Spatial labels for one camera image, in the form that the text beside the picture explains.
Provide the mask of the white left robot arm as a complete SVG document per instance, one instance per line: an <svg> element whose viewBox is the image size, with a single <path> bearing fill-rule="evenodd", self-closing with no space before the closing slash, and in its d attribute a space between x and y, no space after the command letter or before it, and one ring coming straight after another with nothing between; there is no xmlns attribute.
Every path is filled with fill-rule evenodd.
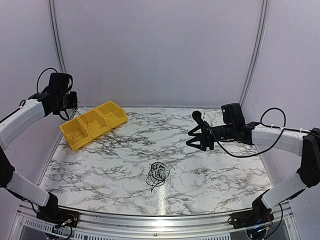
<svg viewBox="0 0 320 240"><path fill-rule="evenodd" d="M58 197L36 184L46 159L46 141L52 139L44 118L69 120L69 111L78 106L73 85L70 74L52 71L44 89L37 88L0 121L0 187L32 203L41 218L53 223L64 216Z"/></svg>

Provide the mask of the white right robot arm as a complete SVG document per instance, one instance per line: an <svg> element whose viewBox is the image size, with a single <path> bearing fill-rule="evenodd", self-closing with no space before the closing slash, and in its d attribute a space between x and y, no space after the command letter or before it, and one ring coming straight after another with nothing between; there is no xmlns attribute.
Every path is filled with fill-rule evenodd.
<svg viewBox="0 0 320 240"><path fill-rule="evenodd" d="M203 121L192 129L186 145L201 151L213 150L214 145L226 142L238 142L248 146L265 149L259 152L279 152L279 156L289 154L296 160L297 170L284 178L273 188L263 193L248 212L247 219L258 224L267 216L267 209L296 197L305 189L320 183L320 130L288 129L286 127L266 126L258 122L240 126L232 124L210 126Z"/></svg>

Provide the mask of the yellow plastic bin middle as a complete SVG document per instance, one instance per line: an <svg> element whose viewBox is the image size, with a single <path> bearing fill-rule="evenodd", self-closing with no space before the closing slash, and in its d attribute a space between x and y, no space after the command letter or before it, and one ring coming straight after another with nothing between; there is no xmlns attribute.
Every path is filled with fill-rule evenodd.
<svg viewBox="0 0 320 240"><path fill-rule="evenodd" d="M97 109L82 113L76 119L93 140L111 130L109 123Z"/></svg>

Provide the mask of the yellow plastic bin right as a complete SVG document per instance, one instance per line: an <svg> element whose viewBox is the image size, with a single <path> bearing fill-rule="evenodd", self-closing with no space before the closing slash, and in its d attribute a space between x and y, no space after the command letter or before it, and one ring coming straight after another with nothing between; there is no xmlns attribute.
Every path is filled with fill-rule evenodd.
<svg viewBox="0 0 320 240"><path fill-rule="evenodd" d="M101 112L111 129L114 129L129 120L125 110L113 101L108 101L96 107L96 109Z"/></svg>

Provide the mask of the aluminium corner post left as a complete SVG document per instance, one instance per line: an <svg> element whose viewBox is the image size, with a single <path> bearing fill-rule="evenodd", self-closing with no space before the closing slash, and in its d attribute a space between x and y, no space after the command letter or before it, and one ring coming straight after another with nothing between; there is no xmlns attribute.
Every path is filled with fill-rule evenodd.
<svg viewBox="0 0 320 240"><path fill-rule="evenodd" d="M68 74L60 40L55 0L48 0L48 11L58 67L62 73Z"/></svg>

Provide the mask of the aluminium corner post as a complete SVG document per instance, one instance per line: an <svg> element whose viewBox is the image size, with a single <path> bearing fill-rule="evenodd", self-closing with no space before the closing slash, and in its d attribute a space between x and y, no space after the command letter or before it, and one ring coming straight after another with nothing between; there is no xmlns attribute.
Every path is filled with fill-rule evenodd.
<svg viewBox="0 0 320 240"><path fill-rule="evenodd" d="M68 74L60 40L55 0L48 0L48 11L58 67L62 73Z"/></svg>
<svg viewBox="0 0 320 240"><path fill-rule="evenodd" d="M260 52L262 49L264 35L265 35L265 31L266 31L269 5L270 5L269 0L263 0L261 2L257 32L256 32L256 36L255 36L251 59L249 62L245 81L244 81L244 84L243 84L243 87L241 90L241 94L240 94L240 98L239 98L239 104L241 105L241 107L243 107L245 105L245 102L246 102L248 95L249 95L251 84L253 82L255 69L256 69L259 55L260 55Z"/></svg>

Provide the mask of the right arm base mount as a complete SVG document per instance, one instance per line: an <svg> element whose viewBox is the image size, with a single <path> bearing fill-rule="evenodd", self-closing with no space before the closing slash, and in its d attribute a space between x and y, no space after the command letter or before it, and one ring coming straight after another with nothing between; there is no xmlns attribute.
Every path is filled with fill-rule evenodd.
<svg viewBox="0 0 320 240"><path fill-rule="evenodd" d="M240 229L269 223L273 220L272 210L264 205L260 196L252 202L251 209L232 213L227 222L234 229Z"/></svg>

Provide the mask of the aluminium corner post right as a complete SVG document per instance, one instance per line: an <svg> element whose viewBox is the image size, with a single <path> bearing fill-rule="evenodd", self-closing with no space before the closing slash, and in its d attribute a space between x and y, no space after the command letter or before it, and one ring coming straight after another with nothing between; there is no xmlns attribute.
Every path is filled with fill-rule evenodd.
<svg viewBox="0 0 320 240"><path fill-rule="evenodd" d="M269 0L263 0L261 2L257 32L256 32L256 36L255 36L251 59L249 62L245 81L244 81L244 84L243 84L243 87L241 90L241 94L240 94L240 98L239 98L239 104L241 105L241 107L243 107L245 105L245 102L246 102L248 95L249 95L251 84L253 82L255 69L256 69L259 55L260 55L260 52L262 49L264 35L265 35L265 31L266 31L269 5L270 5Z"/></svg>

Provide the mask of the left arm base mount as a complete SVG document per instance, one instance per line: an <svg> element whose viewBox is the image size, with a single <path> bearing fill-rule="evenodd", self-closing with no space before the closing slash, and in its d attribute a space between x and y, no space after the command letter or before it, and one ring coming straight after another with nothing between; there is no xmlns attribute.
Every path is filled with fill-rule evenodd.
<svg viewBox="0 0 320 240"><path fill-rule="evenodd" d="M46 222L76 228L79 220L79 212L74 210L64 209L58 206L58 198L55 195L50 195L45 206L39 206L36 217Z"/></svg>

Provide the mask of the aluminium front rail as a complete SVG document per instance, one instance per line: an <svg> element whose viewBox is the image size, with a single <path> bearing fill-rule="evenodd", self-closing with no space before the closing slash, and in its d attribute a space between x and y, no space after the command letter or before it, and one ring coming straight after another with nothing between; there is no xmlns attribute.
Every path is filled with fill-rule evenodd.
<svg viewBox="0 0 320 240"><path fill-rule="evenodd" d="M10 240L300 240L287 202L271 211L274 219L257 226L235 229L231 212L182 216L145 216L93 212L77 209L77 226L54 228L36 217L31 205L18 207Z"/></svg>

